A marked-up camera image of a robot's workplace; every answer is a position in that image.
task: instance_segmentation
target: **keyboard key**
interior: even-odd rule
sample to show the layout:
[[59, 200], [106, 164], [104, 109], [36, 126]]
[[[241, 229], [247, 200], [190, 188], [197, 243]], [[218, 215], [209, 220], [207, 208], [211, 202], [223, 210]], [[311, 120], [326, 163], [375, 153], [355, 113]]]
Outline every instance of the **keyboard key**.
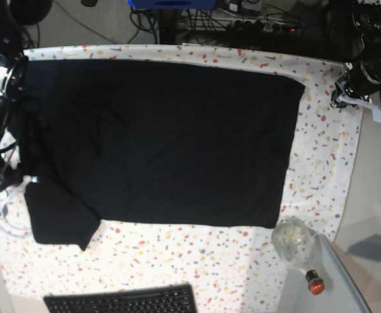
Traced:
[[45, 297], [51, 313], [196, 313], [190, 286], [180, 289]]

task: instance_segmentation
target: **red bottle cap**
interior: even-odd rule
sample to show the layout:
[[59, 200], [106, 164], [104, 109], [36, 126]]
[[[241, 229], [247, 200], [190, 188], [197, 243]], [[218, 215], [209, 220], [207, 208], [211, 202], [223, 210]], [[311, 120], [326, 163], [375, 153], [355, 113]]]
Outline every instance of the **red bottle cap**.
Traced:
[[317, 280], [313, 280], [309, 286], [308, 286], [309, 290], [312, 292], [313, 295], [319, 295], [320, 293], [322, 293], [325, 289], [324, 287], [324, 283], [322, 282], [322, 280], [320, 279], [317, 279]]

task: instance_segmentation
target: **sleeve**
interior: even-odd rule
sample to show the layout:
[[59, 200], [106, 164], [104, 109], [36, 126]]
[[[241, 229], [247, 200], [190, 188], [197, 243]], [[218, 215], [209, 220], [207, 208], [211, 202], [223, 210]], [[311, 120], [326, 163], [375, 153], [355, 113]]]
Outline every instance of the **sleeve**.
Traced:
[[59, 184], [49, 167], [39, 167], [35, 175], [38, 183], [28, 184], [25, 190], [35, 241], [76, 244], [85, 250], [99, 227], [99, 217]]

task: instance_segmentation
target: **table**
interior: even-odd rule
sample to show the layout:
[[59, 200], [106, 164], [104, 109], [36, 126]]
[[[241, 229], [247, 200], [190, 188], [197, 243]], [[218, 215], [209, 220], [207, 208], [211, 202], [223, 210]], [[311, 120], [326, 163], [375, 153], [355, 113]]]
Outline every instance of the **table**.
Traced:
[[[27, 50], [25, 54], [31, 61], [182, 62], [285, 75], [302, 82], [306, 89], [280, 219], [295, 215], [334, 240], [362, 116], [361, 109], [329, 107], [333, 83], [343, 73], [341, 64], [187, 44], [68, 46]], [[13, 225], [29, 225], [22, 194], [8, 205], [8, 211]], [[199, 312], [274, 312], [287, 274], [271, 244], [271, 230], [118, 221], [102, 221], [85, 252], [74, 245], [39, 245], [31, 236], [15, 238], [0, 230], [0, 263], [9, 292], [24, 297], [41, 299], [51, 293], [109, 292], [189, 282]]]

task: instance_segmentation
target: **clear plastic container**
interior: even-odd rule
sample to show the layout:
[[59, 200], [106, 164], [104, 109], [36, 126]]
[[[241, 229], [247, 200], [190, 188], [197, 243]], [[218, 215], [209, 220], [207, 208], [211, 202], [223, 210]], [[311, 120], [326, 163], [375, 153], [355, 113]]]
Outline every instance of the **clear plastic container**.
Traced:
[[314, 295], [322, 293], [324, 281], [314, 269], [315, 239], [308, 227], [296, 217], [288, 218], [276, 225], [271, 241], [287, 266], [305, 275], [309, 290]]

